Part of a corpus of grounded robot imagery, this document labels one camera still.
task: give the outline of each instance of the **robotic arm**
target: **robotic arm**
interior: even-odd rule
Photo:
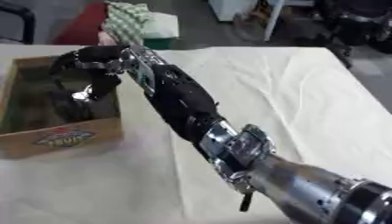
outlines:
[[[111,79],[129,74],[171,128],[191,142],[223,180],[244,194],[242,211],[248,210],[252,193],[259,192],[297,223],[392,223],[391,188],[279,157],[266,133],[252,124],[236,131],[200,84],[148,48],[83,48],[60,56],[51,76],[59,85],[58,73],[73,68],[92,71],[93,84],[72,94],[74,101],[83,103],[99,100],[119,84],[94,82],[94,74]]]

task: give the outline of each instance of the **box label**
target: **box label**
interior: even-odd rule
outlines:
[[[95,133],[87,132],[79,129],[56,129],[51,134],[39,139],[34,144],[43,144],[50,147],[73,147],[80,144],[89,138],[93,137]]]

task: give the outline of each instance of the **green cloth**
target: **green cloth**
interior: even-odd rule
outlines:
[[[106,2],[108,17],[102,29],[118,45],[142,45],[144,23],[151,18],[147,4]]]

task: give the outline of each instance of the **wooden box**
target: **wooden box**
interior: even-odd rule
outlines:
[[[89,106],[93,119],[66,123],[48,93],[58,91],[48,76],[54,58],[15,59],[0,98],[0,153],[3,158],[27,158],[83,144],[113,141],[123,136],[116,91]],[[64,75],[66,88],[81,91],[82,71]]]

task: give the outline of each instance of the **white tablecloth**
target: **white tablecloth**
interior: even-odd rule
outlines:
[[[0,45],[0,88],[12,58],[74,46]],[[392,117],[325,49],[208,48],[160,53],[220,102],[238,129],[259,125],[278,154],[392,186]],[[124,139],[0,161],[0,223],[266,223],[289,221],[264,196],[239,213],[231,190],[122,78]]]

